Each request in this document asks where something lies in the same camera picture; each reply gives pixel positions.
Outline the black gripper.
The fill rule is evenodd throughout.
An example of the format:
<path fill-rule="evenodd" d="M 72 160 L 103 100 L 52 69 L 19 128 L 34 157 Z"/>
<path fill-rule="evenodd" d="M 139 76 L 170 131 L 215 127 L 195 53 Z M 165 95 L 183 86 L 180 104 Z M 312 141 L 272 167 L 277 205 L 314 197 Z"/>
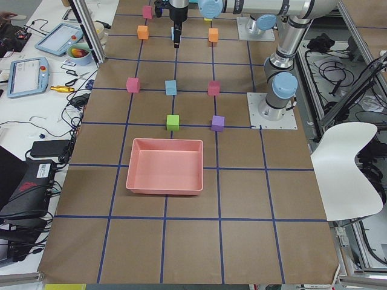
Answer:
<path fill-rule="evenodd" d="M 156 0 L 154 10 L 157 18 L 162 16 L 164 10 L 169 10 L 169 17 L 174 21 L 174 48 L 180 47 L 182 23 L 188 14 L 188 0 Z"/>

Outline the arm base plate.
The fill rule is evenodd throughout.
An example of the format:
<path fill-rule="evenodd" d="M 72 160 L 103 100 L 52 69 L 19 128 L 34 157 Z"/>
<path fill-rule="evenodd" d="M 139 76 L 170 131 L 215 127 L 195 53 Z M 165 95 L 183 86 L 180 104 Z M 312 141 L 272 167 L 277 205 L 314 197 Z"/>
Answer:
<path fill-rule="evenodd" d="M 239 40 L 260 42 L 275 41 L 275 34 L 272 28 L 268 30 L 261 30 L 255 25 L 255 21 L 253 21 L 250 17 L 238 17 L 236 21 Z"/>
<path fill-rule="evenodd" d="M 267 93 L 247 93 L 250 127 L 252 129 L 297 130 L 291 100 L 285 108 L 274 109 L 266 102 Z"/>

